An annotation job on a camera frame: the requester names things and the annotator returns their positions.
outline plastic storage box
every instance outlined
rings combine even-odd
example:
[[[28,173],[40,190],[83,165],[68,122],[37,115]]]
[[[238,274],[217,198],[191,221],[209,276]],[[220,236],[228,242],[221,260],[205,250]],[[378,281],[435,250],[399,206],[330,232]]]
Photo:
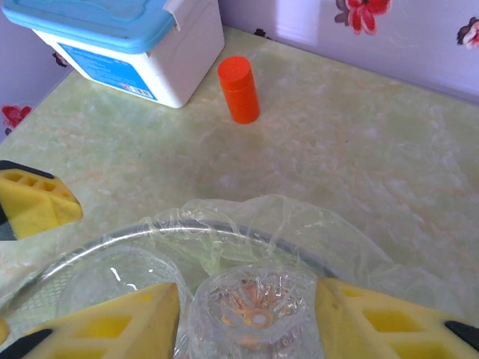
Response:
[[[218,0],[5,0],[2,7],[87,79],[175,108],[225,44]]]

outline orange cylinder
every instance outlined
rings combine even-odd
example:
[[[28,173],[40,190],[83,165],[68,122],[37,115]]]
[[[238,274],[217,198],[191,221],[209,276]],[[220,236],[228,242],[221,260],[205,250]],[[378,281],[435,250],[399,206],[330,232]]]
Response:
[[[255,121],[260,115],[260,104],[249,60],[243,56],[227,58],[218,67],[218,77],[233,120]]]

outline pink flower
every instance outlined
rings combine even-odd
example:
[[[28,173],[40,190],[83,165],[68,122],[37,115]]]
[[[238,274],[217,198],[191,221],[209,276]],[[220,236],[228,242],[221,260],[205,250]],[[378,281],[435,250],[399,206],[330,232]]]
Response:
[[[375,16],[383,15],[391,8],[391,0],[347,0],[350,9],[349,24],[354,33],[359,35],[364,29],[368,35],[376,33]]]
[[[472,24],[467,34],[464,35],[463,44],[467,49],[476,49],[479,47],[479,21]]]

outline table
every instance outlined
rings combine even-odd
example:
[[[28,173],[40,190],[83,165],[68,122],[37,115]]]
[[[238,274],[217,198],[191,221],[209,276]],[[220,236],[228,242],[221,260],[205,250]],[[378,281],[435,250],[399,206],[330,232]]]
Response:
[[[241,54],[254,68],[256,123],[230,119],[218,61],[182,109],[72,73],[0,146],[0,158],[62,178],[85,213],[0,242],[0,297],[60,253],[143,217],[193,198],[270,193],[341,214],[398,263],[437,252],[434,271],[447,277],[447,250],[477,277],[476,107],[230,28],[225,37],[219,61]]]

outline red flower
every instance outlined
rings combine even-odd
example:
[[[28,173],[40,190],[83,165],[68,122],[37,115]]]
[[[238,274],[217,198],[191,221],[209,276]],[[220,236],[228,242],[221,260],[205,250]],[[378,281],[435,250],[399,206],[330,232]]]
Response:
[[[349,23],[354,33],[359,35],[364,29],[366,34],[376,33],[376,15],[383,15],[391,8],[391,0],[347,0],[350,9]]]
[[[19,106],[15,105],[3,106],[1,108],[1,112],[5,117],[3,124],[6,125],[6,127],[11,127],[14,129],[31,112],[31,107],[25,106],[24,108],[20,108]]]

